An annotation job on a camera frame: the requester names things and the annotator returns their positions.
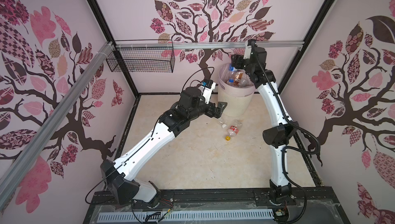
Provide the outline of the small bottle red label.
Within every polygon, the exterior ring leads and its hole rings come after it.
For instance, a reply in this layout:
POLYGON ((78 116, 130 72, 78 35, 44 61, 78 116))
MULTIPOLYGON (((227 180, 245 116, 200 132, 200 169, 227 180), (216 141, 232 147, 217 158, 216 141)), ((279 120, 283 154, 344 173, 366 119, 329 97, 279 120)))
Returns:
POLYGON ((227 129, 227 135, 225 136, 226 141, 230 141, 232 137, 235 137, 240 129, 242 128, 242 122, 240 120, 233 120, 227 129))

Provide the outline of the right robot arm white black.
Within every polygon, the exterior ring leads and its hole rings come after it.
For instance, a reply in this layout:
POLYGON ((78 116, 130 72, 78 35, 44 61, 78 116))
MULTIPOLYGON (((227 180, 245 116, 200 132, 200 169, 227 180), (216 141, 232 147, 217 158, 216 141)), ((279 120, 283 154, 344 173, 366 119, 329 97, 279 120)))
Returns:
POLYGON ((295 133, 281 98, 272 71, 265 68, 267 51, 264 48, 248 45, 244 55, 233 55, 231 65, 244 70, 264 100, 268 110, 271 128, 263 131, 262 136, 271 149, 271 179, 269 199, 274 205, 292 194, 292 185, 287 179, 287 155, 284 151, 289 139, 295 133))

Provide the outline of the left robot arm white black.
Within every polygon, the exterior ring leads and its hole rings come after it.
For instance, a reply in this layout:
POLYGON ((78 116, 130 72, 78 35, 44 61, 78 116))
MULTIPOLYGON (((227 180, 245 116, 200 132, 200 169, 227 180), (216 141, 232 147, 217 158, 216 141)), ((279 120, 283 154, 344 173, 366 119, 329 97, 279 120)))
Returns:
POLYGON ((200 101, 197 107, 186 110, 177 101, 159 117, 154 128, 136 146, 115 161, 104 160, 100 169, 116 202, 124 205, 132 200, 141 200, 156 206, 161 192, 154 183, 137 180, 139 171, 164 145, 188 128, 191 121, 202 115, 218 119, 226 107, 227 103, 222 101, 217 106, 200 101))

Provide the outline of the brown coffee bottle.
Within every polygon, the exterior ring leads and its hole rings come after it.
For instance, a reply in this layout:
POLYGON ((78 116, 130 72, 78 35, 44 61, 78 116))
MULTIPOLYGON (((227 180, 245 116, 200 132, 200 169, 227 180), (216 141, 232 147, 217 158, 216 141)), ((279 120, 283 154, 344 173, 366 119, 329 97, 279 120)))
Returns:
POLYGON ((234 86, 235 87, 238 87, 240 85, 242 77, 243 77, 243 72, 242 71, 237 71, 234 74, 234 86))

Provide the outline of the clear bottle red cap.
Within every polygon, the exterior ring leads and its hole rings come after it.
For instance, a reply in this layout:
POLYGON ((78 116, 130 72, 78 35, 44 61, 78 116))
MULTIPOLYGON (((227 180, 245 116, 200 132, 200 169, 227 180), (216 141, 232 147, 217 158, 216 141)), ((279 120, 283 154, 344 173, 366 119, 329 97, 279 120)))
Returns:
POLYGON ((250 85, 251 85, 250 80, 247 80, 247 79, 242 78, 239 82, 240 88, 246 88, 246 87, 249 87, 250 85))

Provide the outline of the blue label bottle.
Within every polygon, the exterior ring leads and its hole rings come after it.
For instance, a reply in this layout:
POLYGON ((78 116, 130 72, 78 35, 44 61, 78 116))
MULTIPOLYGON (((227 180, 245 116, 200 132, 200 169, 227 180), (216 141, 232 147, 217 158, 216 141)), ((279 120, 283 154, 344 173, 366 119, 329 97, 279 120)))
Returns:
POLYGON ((237 74, 237 69, 235 69, 233 66, 228 67, 228 71, 226 73, 226 84, 229 86, 236 86, 236 74, 237 74))

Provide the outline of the clear crushed bottle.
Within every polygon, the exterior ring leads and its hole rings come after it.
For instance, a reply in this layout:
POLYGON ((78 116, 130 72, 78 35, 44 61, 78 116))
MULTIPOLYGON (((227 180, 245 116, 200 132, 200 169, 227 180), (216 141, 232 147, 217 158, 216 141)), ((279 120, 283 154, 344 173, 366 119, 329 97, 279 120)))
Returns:
POLYGON ((218 118, 218 122, 219 122, 219 124, 221 125, 221 127, 223 129, 227 128, 227 124, 226 124, 226 122, 225 122, 225 120, 223 118, 218 118))

